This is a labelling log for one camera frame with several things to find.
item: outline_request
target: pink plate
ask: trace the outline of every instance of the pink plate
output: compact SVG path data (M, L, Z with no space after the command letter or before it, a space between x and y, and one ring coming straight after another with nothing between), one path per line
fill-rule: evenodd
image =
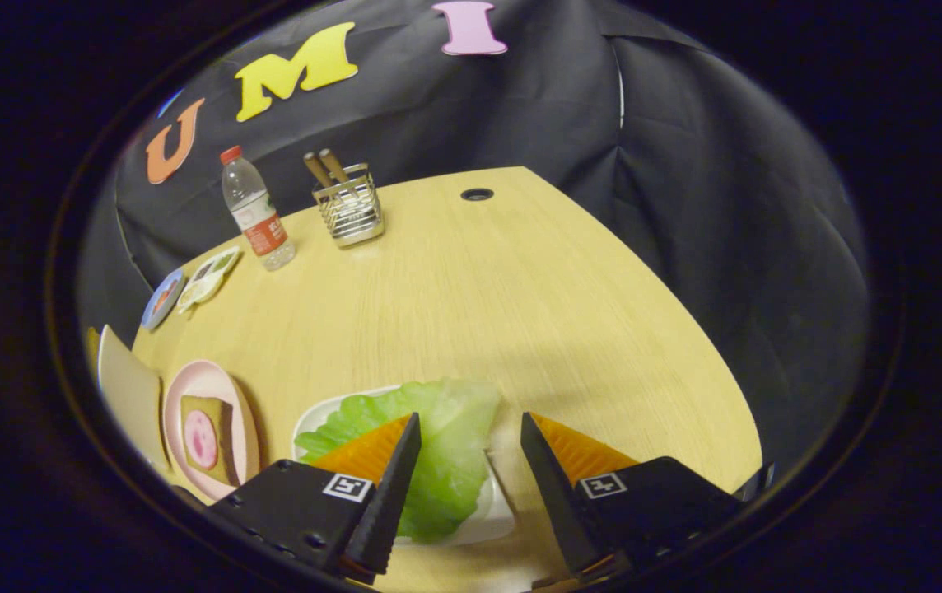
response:
M171 459L195 487L200 488L212 500L218 500L233 492L235 487L222 483L211 476L201 474L189 467L185 461L185 443L182 439L182 395L197 395L201 398L219 398L233 406L233 461L237 469L237 481L244 484L259 472L259 441L255 432L255 420L248 408L245 395L222 367L207 360L189 362L182 367L167 386L163 397L163 436L170 448Z

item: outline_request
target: metal wire basket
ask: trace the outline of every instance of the metal wire basket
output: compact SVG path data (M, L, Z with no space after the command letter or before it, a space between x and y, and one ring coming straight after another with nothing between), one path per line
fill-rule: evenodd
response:
M384 213L369 166L359 162L344 166L343 172L350 180L328 188L318 183L313 190L324 225L339 247L384 234Z

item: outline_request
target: bottle label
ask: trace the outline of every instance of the bottle label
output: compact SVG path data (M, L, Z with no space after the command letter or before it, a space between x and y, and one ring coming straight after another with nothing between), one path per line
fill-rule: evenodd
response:
M270 202L270 192L262 192L234 210L233 218L237 221L237 226L245 232L256 255L270 253L287 239L284 226L280 225L277 209Z

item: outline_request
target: lettuce leaf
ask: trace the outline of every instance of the lettuce leaf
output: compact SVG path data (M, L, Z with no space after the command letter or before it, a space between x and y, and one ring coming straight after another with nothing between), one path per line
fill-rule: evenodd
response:
M433 544L478 509L478 492L489 477L483 450L500 398L491 383L461 379L406 383L376 397L351 395L324 425L296 437L295 444L306 450L299 461L312 462L373 428L419 412L422 445L399 536Z

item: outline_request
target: blue plate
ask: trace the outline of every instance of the blue plate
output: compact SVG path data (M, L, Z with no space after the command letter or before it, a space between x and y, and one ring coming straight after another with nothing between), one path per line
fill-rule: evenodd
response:
M154 329L160 325L163 318L170 313L170 309L174 308L175 301L178 301L178 293L182 292L184 286L185 274L182 273L181 268L167 274L167 278L163 278L163 282L160 282L160 286L156 288L156 292L152 293L150 300L145 305L145 311L142 314L142 327Z

